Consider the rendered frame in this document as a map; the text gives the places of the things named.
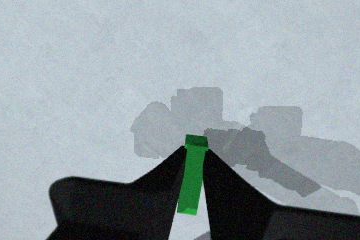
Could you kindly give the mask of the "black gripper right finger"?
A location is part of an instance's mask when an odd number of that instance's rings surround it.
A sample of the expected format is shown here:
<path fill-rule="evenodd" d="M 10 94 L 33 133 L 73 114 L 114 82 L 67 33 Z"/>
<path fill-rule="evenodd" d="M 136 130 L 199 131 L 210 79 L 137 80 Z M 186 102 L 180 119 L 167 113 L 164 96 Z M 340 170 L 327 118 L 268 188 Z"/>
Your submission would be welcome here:
<path fill-rule="evenodd" d="M 271 201 L 211 149 L 203 184 L 212 240 L 360 240 L 360 215 Z"/>

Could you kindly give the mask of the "green rectangular post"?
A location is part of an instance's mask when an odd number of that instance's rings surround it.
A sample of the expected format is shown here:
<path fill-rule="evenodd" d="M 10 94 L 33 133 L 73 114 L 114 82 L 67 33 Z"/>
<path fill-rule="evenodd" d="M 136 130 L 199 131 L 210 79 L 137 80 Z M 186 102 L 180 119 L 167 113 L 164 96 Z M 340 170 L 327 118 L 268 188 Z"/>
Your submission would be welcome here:
<path fill-rule="evenodd" d="M 204 156 L 209 149 L 207 137 L 186 134 L 184 148 L 187 149 L 187 156 L 177 213 L 196 216 L 203 182 Z"/>

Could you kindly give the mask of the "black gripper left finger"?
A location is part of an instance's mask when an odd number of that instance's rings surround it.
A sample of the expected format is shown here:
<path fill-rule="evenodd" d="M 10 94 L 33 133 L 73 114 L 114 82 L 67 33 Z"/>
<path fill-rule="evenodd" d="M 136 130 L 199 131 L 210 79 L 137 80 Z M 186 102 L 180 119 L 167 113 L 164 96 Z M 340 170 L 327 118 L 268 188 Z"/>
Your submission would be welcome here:
<path fill-rule="evenodd" d="M 135 231 L 141 240 L 168 240 L 184 178 L 184 147 L 131 183 L 83 177 L 53 182 L 48 193 L 57 226 L 67 220 Z"/>

